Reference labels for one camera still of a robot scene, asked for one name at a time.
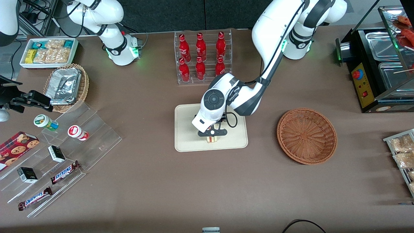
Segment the coca-cola bottle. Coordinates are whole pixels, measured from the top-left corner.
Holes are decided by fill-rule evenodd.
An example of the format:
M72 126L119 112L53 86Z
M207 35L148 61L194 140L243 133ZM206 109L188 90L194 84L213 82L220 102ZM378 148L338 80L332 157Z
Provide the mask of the coca-cola bottle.
M206 74L206 66L203 62L203 59L200 56L197 57L197 64L195 65L195 70L197 71L198 80L203 81Z
M206 42L203 40L203 33L197 33L197 43L195 43L197 48L197 56L200 56L203 61L207 60L207 47Z
M226 41L224 40L224 32L219 32L219 39L216 43L216 50L216 59L219 59L220 56L223 57L223 60L226 59Z
M185 63L184 58L180 58L180 66L179 66L179 70L180 70L180 75L181 75L181 79L183 80L183 82L187 83L190 81L190 69L188 69L188 65Z
M191 61L190 47L188 46L187 41L185 41L184 34L180 34L178 37L180 38L181 56L185 59L185 63L189 63Z
M224 74L224 69L226 69L226 66L223 63L223 57L220 56L217 59L217 64L216 64L216 77L217 75Z

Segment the table surface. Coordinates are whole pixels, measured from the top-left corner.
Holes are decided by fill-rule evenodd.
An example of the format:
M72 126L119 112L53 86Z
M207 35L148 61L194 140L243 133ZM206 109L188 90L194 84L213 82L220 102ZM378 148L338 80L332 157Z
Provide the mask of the table surface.
M319 27L305 58L282 60L246 117L246 148L188 153L174 149L174 109L199 103L207 86L177 84L174 33L150 34L142 58L125 67L108 59L98 37L80 37L74 62L90 78L87 103L124 139L35 218L0 196L0 232L281 232L298 218L330 233L414 229L414 206L398 206L410 200L408 188L382 141L413 128L414 115L361 113L346 66L335 63L335 38L348 30ZM243 81L260 71L250 34L233 30L233 74ZM50 72L22 69L20 90L42 91ZM336 129L337 150L324 164L298 164L277 142L279 118L298 107L321 112ZM33 118L42 113L11 112L0 141L39 133Z

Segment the red emergency stop button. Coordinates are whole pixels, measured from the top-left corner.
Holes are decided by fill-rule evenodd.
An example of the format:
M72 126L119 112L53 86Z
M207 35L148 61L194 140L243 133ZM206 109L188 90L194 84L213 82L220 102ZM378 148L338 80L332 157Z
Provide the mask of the red emergency stop button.
M362 77L363 77L363 71L362 71L361 69L358 69L358 70L354 71L354 72L352 73L352 77L353 77L354 79L356 79L356 80L360 80L360 79L362 79Z

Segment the small black box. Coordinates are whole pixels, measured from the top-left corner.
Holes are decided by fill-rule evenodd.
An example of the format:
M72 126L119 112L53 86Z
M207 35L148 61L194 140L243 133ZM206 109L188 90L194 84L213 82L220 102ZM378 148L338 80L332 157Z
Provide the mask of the small black box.
M54 161L58 163L62 163L65 161L65 157L59 147L49 146L48 150L49 150L49 154L52 156L52 159Z
M20 167L17 169L17 173L19 174L21 180L25 183L34 183L37 181L36 174L32 168Z

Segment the yellow control panel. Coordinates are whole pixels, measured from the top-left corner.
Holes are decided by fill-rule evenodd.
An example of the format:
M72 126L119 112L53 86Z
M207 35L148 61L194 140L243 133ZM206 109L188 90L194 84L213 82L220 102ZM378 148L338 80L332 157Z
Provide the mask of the yellow control panel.
M371 86L369 85L368 79L365 75L365 69L363 68L362 63L351 72L351 75L354 80L359 102L361 103L361 106L365 108L370 103L374 102L375 98L372 94Z

